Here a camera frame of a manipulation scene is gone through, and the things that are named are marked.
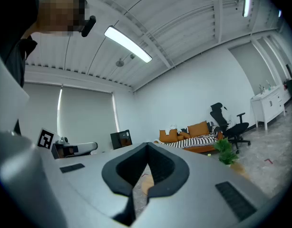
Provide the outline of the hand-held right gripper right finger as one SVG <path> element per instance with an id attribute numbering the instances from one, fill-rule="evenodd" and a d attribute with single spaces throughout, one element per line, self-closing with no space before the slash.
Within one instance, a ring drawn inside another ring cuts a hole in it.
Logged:
<path id="1" fill-rule="evenodd" d="M 172 196 L 151 198 L 136 218 L 136 228 L 230 228 L 240 221 L 216 184 L 229 182 L 256 209 L 269 201 L 260 188 L 213 157 L 165 146 L 189 167 L 186 183 Z"/>

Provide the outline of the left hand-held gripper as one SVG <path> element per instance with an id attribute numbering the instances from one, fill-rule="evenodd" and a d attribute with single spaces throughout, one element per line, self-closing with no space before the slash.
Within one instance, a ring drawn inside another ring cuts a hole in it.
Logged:
<path id="1" fill-rule="evenodd" d="M 67 137 L 60 137 L 55 132 L 50 132 L 44 128 L 41 129 L 37 146 L 49 149 L 54 159 L 62 159 L 69 156 L 90 154 L 98 148 L 96 142 L 80 143 L 70 145 Z"/>

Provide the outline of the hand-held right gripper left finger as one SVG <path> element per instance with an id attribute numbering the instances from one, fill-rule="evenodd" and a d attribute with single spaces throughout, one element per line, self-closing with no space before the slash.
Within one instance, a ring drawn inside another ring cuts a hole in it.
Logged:
<path id="1" fill-rule="evenodd" d="M 111 191 L 102 178 L 107 162 L 146 143 L 134 144 L 102 154 L 55 159 L 51 150 L 40 147 L 44 172 L 62 210 L 66 228 L 128 228 L 135 213 L 130 199 Z"/>

